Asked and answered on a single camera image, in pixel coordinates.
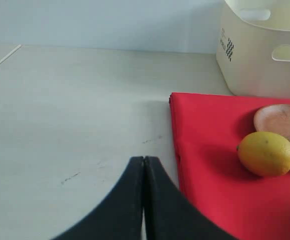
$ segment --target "yellow lemon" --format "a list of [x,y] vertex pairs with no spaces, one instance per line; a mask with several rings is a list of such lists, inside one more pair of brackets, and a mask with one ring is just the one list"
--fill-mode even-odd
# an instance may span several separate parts
[[240,162],[260,176],[281,176],[290,170],[290,142],[267,131],[247,135],[237,147]]

